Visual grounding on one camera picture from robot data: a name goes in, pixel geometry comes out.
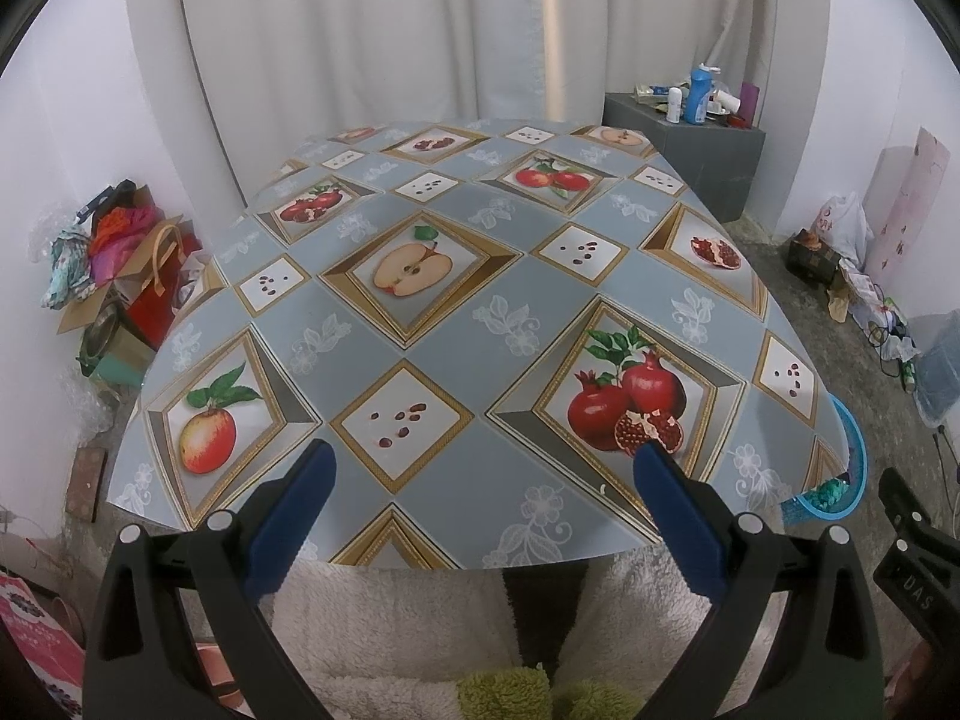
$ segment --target plastic bag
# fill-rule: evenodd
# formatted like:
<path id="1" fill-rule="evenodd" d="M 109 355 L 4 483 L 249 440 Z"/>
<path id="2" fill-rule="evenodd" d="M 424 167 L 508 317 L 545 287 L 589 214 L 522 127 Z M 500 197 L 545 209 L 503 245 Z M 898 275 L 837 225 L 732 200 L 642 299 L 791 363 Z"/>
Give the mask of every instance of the plastic bag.
<path id="1" fill-rule="evenodd" d="M 863 204 L 855 191 L 846 196 L 832 196 L 817 215 L 814 229 L 820 239 L 834 251 L 863 266 L 867 243 L 874 240 L 874 231 L 867 224 Z"/>
<path id="2" fill-rule="evenodd" d="M 67 200 L 43 209 L 27 233 L 27 259 L 32 263 L 49 262 L 56 236 L 77 220 L 77 209 Z"/>
<path id="3" fill-rule="evenodd" d="M 85 446 L 99 433 L 113 427 L 114 412 L 97 394 L 92 381 L 74 367 L 64 370 L 59 377 L 61 389 L 66 394 L 73 415 L 69 426 L 70 443 Z"/>

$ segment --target clutter pile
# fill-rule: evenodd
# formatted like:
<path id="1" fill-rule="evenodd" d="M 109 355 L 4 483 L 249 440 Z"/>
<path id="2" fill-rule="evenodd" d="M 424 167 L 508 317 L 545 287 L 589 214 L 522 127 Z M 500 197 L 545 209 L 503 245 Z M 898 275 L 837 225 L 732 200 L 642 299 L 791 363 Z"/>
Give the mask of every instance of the clutter pile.
<path id="1" fill-rule="evenodd" d="M 72 218 L 46 214 L 32 248 L 52 270 L 40 304 L 62 312 L 58 334 L 83 330 L 77 360 L 98 389 L 140 386 L 171 328 L 224 285 L 192 224 L 165 218 L 131 180 Z"/>
<path id="2" fill-rule="evenodd" d="M 744 81 L 735 97 L 727 84 L 719 80 L 721 69 L 701 64 L 676 84 L 634 87 L 634 100 L 650 105 L 666 115 L 666 121 L 679 124 L 703 124 L 707 119 L 727 127 L 750 129 L 754 125 L 760 87 Z"/>
<path id="3" fill-rule="evenodd" d="M 856 193 L 834 196 L 820 209 L 812 228 L 795 235 L 787 255 L 791 271 L 827 284 L 829 314 L 837 322 L 848 313 L 853 317 L 877 351 L 881 370 L 899 377 L 904 390 L 914 394 L 920 416 L 931 427 L 939 425 L 960 399 L 960 379 L 953 381 L 954 376 L 944 387 L 941 375 L 953 370 L 944 350 L 957 346 L 960 333 L 941 333 L 926 348 L 928 355 L 920 357 L 906 314 L 884 291 L 894 287 L 896 272 L 923 228 L 949 157 L 947 148 L 921 128 L 909 169 L 877 237 Z M 936 365 L 925 365 L 935 357 Z M 887 362 L 896 362 L 898 370 L 886 370 Z M 934 374 L 923 377 L 920 391 L 918 367 Z"/>

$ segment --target turquoise item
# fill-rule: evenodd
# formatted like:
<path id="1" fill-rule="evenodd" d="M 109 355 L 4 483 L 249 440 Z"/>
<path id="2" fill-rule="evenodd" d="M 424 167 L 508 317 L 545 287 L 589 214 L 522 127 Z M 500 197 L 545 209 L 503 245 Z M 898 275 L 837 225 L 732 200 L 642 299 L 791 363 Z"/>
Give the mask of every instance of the turquoise item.
<path id="1" fill-rule="evenodd" d="M 90 261 L 86 250 L 90 238 L 77 225 L 61 230 L 50 247 L 50 287 L 40 301 L 43 308 L 61 309 L 71 298 L 83 300 L 97 285 L 90 277 Z"/>
<path id="2" fill-rule="evenodd" d="M 683 120 L 687 124 L 703 124 L 707 120 L 707 102 L 712 88 L 713 76 L 707 67 L 695 68 L 690 74 L 690 95 L 683 111 Z"/>

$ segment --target white flower pattern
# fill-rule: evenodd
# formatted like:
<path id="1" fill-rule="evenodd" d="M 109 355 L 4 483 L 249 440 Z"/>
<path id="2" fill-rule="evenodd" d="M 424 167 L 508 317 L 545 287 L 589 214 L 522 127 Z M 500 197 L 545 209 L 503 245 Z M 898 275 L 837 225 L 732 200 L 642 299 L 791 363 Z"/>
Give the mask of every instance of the white flower pattern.
<path id="1" fill-rule="evenodd" d="M 363 174 L 363 180 L 367 183 L 376 181 L 381 176 L 387 175 L 387 173 L 395 167 L 400 167 L 400 165 L 397 165 L 396 162 L 381 162 L 374 167 L 368 167 L 367 171 Z"/>
<path id="2" fill-rule="evenodd" d="M 486 324 L 494 336 L 506 336 L 507 347 L 515 357 L 530 357 L 539 350 L 539 319 L 530 316 L 530 306 L 522 305 L 510 313 L 502 295 L 493 295 L 490 307 L 474 309 L 473 318 Z"/>
<path id="3" fill-rule="evenodd" d="M 639 220 L 649 223 L 659 216 L 656 211 L 651 211 L 645 205 L 635 203 L 625 194 L 612 194 L 611 199 L 613 200 L 613 207 L 619 208 L 620 213 L 626 217 L 629 215 L 636 215 Z"/>
<path id="4" fill-rule="evenodd" d="M 710 298 L 700 298 L 689 287 L 683 290 L 683 299 L 686 303 L 670 298 L 673 303 L 673 320 L 683 325 L 683 337 L 690 343 L 707 342 L 707 327 L 710 321 L 710 312 L 713 310 L 713 301 Z"/>
<path id="5" fill-rule="evenodd" d="M 510 221 L 514 217 L 514 204 L 507 197 L 493 196 L 486 208 L 481 208 L 468 219 L 471 224 L 481 224 L 484 229 L 496 227 L 496 220 Z"/>
<path id="6" fill-rule="evenodd" d="M 388 143 L 401 141 L 404 138 L 407 138 L 409 136 L 410 136 L 409 132 L 407 132 L 405 129 L 399 129 L 397 127 L 393 127 L 392 129 L 386 129 L 383 131 L 383 137 L 387 140 Z"/>
<path id="7" fill-rule="evenodd" d="M 751 512 L 760 512 L 793 497 L 790 485 L 786 485 L 774 469 L 763 467 L 762 457 L 750 443 L 727 454 L 733 455 L 733 465 L 743 477 L 736 480 L 736 494 L 747 499 L 747 509 Z"/>
<path id="8" fill-rule="evenodd" d="M 496 549 L 483 556 L 483 567 L 563 560 L 560 547 L 573 537 L 573 527 L 568 522 L 558 522 L 563 509 L 562 491 L 563 488 L 557 490 L 550 485 L 527 488 L 520 504 L 520 514 L 527 521 L 510 525 L 501 533 Z"/>
<path id="9" fill-rule="evenodd" d="M 304 328 L 304 339 L 294 343 L 293 357 L 290 360 L 290 370 L 298 375 L 309 374 L 320 355 L 330 351 L 340 338 L 349 335 L 348 322 L 337 322 L 337 314 L 330 314 L 323 320 L 320 332 L 307 327 Z"/>
<path id="10" fill-rule="evenodd" d="M 220 254 L 217 256 L 217 259 L 226 265 L 227 263 L 233 262 L 239 254 L 247 254 L 250 252 L 250 247 L 256 242 L 260 237 L 259 230 L 251 230 L 248 232 L 241 240 L 238 240 L 235 244 L 229 245 Z"/>
<path id="11" fill-rule="evenodd" d="M 610 150 L 600 146 L 591 146 L 580 151 L 580 157 L 587 165 L 600 165 L 608 156 L 610 156 Z"/>
<path id="12" fill-rule="evenodd" d="M 123 488 L 123 493 L 114 498 L 114 506 L 126 509 L 128 512 L 138 514 L 144 517 L 144 511 L 150 506 L 152 495 L 150 495 L 150 483 L 154 478 L 154 467 L 141 463 L 140 468 L 133 474 L 133 484 L 127 483 Z"/>
<path id="13" fill-rule="evenodd" d="M 349 238 L 354 244 L 358 244 L 367 236 L 376 234 L 376 232 L 376 227 L 359 212 L 345 215 L 337 225 L 337 235 L 340 238 Z"/>
<path id="14" fill-rule="evenodd" d="M 200 336 L 203 336 L 203 330 L 194 332 L 193 322 L 189 322 L 171 338 L 176 372 L 182 373 L 193 364 L 193 356 L 200 351 Z"/>
<path id="15" fill-rule="evenodd" d="M 496 167 L 503 161 L 499 151 L 484 151 L 483 148 L 477 148 L 476 151 L 471 151 L 467 156 L 477 162 L 490 165 L 490 167 Z"/>

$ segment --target apple illustration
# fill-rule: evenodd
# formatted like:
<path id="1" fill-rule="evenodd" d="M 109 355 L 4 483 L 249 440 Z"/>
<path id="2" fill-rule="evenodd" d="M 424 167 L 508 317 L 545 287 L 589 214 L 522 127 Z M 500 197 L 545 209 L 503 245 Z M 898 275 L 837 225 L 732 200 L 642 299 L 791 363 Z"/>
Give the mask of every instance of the apple illustration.
<path id="1" fill-rule="evenodd" d="M 607 143 L 619 143 L 621 146 L 639 146 L 643 143 L 643 139 L 630 132 L 629 129 L 605 127 L 600 130 L 600 137 Z"/>
<path id="2" fill-rule="evenodd" d="M 553 175 L 553 184 L 567 191 L 584 191 L 590 185 L 590 179 L 578 172 L 559 170 Z"/>
<path id="3" fill-rule="evenodd" d="M 202 412 L 191 416 L 179 435 L 181 464 L 190 473 L 205 474 L 219 469 L 230 457 L 237 441 L 237 426 L 227 406 L 260 395 L 249 386 L 237 386 L 246 362 L 218 376 L 210 386 L 192 389 L 186 395 L 187 405 Z"/>
<path id="4" fill-rule="evenodd" d="M 517 182 L 525 187 L 548 187 L 553 183 L 553 173 L 537 170 L 534 167 L 525 167 L 517 171 Z"/>
<path id="5" fill-rule="evenodd" d="M 453 260 L 437 251 L 434 239 L 438 234 L 429 224 L 416 226 L 414 237 L 432 244 L 416 242 L 395 248 L 376 267 L 373 285 L 396 298 L 406 298 L 445 278 L 453 270 Z"/>

